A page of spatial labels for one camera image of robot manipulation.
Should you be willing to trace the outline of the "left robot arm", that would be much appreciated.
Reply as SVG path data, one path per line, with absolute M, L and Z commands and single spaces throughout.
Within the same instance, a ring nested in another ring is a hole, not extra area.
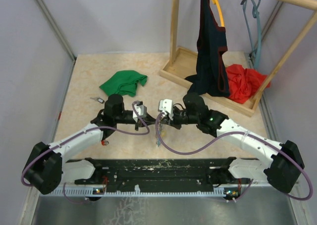
M 135 126 L 133 135 L 139 127 L 148 128 L 155 119 L 147 113 L 142 102 L 135 101 L 132 110 L 125 110 L 123 97 L 113 94 L 104 103 L 104 109 L 83 129 L 61 139 L 45 144 L 37 143 L 22 171 L 21 182 L 25 186 L 37 188 L 43 195 L 54 191 L 64 183 L 100 183 L 103 178 L 102 165 L 91 158 L 72 161 L 75 155 L 88 147 L 104 142 L 115 131 L 118 124 Z

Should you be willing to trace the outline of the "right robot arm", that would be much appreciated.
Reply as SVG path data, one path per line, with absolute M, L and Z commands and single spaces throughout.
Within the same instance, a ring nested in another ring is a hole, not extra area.
M 238 178 L 267 181 L 282 193 L 290 193 L 304 169 L 298 146 L 292 141 L 281 143 L 261 137 L 237 124 L 227 115 L 210 110 L 196 93 L 183 97 L 185 108 L 180 110 L 169 99 L 160 100 L 157 121 L 180 129 L 194 124 L 213 141 L 224 139 L 255 156 L 253 160 L 232 158 L 221 171 L 222 179 L 233 183 Z

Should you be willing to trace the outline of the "green cloth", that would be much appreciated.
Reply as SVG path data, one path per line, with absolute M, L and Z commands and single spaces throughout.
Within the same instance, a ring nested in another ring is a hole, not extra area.
M 116 72 L 109 80 L 99 86 L 107 95 L 119 94 L 135 97 L 138 85 L 145 86 L 148 77 L 134 70 L 122 70 Z

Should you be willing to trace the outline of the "red key tag with key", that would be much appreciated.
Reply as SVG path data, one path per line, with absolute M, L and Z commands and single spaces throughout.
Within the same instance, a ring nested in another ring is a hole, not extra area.
M 107 145 L 109 144 L 109 142 L 108 142 L 107 140 L 103 140 L 103 141 L 101 141 L 101 144 L 102 144 L 103 146 L 107 146 Z

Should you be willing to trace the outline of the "dark navy garment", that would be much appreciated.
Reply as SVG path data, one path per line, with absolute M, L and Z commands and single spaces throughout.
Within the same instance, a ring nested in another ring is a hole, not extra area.
M 196 74 L 185 78 L 192 83 L 188 93 L 229 97 L 228 78 L 222 59 L 227 50 L 225 27 L 218 25 L 210 7 L 210 0 L 200 0 Z

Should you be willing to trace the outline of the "red cloth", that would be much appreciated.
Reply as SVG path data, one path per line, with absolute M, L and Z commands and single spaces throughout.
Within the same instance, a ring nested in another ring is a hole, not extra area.
M 244 104 L 251 98 L 262 85 L 267 75 L 260 74 L 240 64 L 232 64 L 226 68 L 229 85 L 229 99 Z

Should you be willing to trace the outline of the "yellow hanger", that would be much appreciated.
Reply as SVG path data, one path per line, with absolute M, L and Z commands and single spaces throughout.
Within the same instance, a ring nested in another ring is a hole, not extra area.
M 219 4 L 219 0 L 211 0 L 211 1 L 217 8 L 221 27 L 225 27 L 225 22 L 224 22 L 224 18 L 223 18 L 223 14 L 222 14 L 222 9 L 221 9 L 221 6 Z

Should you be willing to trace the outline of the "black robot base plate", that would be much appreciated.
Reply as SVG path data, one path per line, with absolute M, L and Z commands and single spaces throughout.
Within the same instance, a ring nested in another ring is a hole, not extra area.
M 248 184 L 248 178 L 236 179 L 228 171 L 234 159 L 88 159 L 95 172 L 76 185 L 104 185 L 107 192 L 212 192 L 225 184 Z

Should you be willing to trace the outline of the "aluminium rail frame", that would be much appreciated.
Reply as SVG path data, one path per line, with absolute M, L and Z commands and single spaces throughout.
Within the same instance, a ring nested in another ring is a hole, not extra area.
M 208 167 L 197 161 L 186 164 L 174 161 L 164 167 L 157 161 L 108 161 L 89 162 L 88 167 L 76 168 L 75 162 L 67 163 L 65 169 L 53 168 L 37 171 L 26 179 L 43 195 L 48 195 L 64 183 L 80 186 L 101 185 L 94 194 L 131 193 L 139 190 L 148 194 L 212 193 L 225 184 L 239 186 L 254 182 L 249 175 L 235 178 L 227 167 Z

